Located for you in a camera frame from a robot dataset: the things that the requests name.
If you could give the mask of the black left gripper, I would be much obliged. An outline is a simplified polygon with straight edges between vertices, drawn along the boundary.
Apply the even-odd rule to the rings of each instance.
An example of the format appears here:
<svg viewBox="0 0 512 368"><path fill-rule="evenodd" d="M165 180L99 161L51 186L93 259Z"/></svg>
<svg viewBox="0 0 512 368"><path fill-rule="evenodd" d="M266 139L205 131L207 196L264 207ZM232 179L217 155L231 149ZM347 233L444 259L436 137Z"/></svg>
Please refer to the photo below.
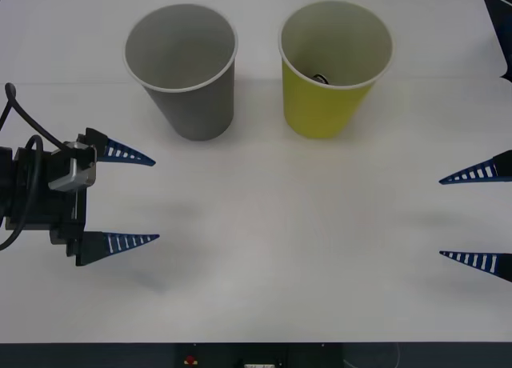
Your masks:
<svg viewBox="0 0 512 368"><path fill-rule="evenodd" d="M156 161L145 154L86 128L78 141L93 146L98 162L116 162L154 166ZM74 208L72 193L49 188L50 177L63 172L74 159L64 155L20 147L2 149L2 220L11 232L10 245L24 230L48 230L77 234L85 225L86 193L80 192L81 208ZM124 234L86 231L66 243L66 256L75 257L76 266L86 266L101 259L133 250L160 238L159 234Z"/></svg>

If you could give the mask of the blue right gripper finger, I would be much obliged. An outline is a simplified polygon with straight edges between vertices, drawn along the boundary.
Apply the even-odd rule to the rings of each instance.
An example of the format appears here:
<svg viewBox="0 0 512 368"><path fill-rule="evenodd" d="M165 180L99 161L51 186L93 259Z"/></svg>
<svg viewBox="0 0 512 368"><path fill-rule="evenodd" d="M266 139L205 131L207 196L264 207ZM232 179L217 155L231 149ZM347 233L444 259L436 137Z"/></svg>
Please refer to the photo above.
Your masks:
<svg viewBox="0 0 512 368"><path fill-rule="evenodd" d="M512 255L509 253L466 253L440 250L440 255L495 277L512 282Z"/></svg>
<svg viewBox="0 0 512 368"><path fill-rule="evenodd" d="M441 185L475 182L511 182L512 150L442 178Z"/></svg>

